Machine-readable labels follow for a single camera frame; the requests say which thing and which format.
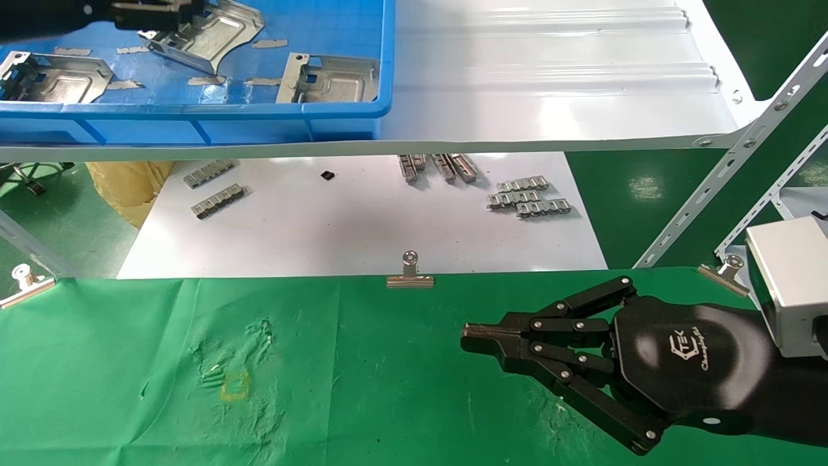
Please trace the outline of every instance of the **robotic hand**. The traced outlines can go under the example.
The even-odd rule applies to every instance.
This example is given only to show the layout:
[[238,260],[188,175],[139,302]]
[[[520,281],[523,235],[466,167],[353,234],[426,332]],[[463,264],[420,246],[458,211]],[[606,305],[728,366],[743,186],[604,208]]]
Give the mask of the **robotic hand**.
[[59,36],[96,21],[118,29],[175,31],[204,9],[205,0],[4,0],[0,43]]
[[[612,322],[591,318],[618,305]],[[622,276],[537,313],[467,323],[460,344],[535,378],[639,455],[670,425],[828,446],[828,361],[782,357],[760,313],[638,296]]]

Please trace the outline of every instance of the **metal rail part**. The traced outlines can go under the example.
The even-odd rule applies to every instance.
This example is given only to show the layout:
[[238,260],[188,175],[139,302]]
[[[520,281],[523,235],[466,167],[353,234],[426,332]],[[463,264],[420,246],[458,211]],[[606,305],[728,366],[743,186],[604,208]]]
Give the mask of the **metal rail part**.
[[[652,267],[664,256],[664,253],[676,242],[687,226],[698,217],[710,200],[721,191],[721,188],[747,162],[748,158],[756,152],[756,149],[826,72],[828,72],[828,32],[822,36],[805,60],[782,84],[773,99],[768,101],[767,108],[759,118],[748,126],[736,144],[716,163],[684,206],[667,223],[650,247],[644,251],[633,266],[635,269]],[[710,144],[702,141],[700,145],[706,147]]]
[[733,230],[716,246],[714,253],[719,259],[724,260],[726,253],[725,250],[733,240],[736,239],[736,236],[739,235],[745,228],[750,225],[750,222],[756,218],[756,215],[762,211],[763,207],[765,207],[769,202],[773,202],[774,197],[779,193],[779,191],[787,184],[788,181],[797,173],[797,171],[802,167],[805,162],[808,161],[809,158],[813,154],[816,153],[817,149],[819,149],[822,144],[828,140],[828,124],[816,134],[816,136],[811,140],[808,145],[802,150],[802,152],[797,155],[797,158],[794,159],[793,163],[785,169],[782,175],[775,181],[773,185],[753,204],[753,207],[750,208],[748,213],[742,217],[742,220],[736,224]]

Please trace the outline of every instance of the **white metal shelf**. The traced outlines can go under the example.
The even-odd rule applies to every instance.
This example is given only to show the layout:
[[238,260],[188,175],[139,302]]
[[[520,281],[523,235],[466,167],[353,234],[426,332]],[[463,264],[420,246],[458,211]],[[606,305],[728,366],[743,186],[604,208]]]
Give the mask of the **white metal shelf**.
[[[428,163],[409,186],[398,157],[372,156],[242,160],[193,190],[181,177],[204,164],[176,164],[118,277],[399,274],[406,250],[424,274],[606,269],[563,153],[470,156],[480,176],[469,185]],[[565,197],[571,213],[522,221],[486,208],[496,182],[541,174],[543,196]],[[249,196],[195,218],[191,206],[233,183]]]

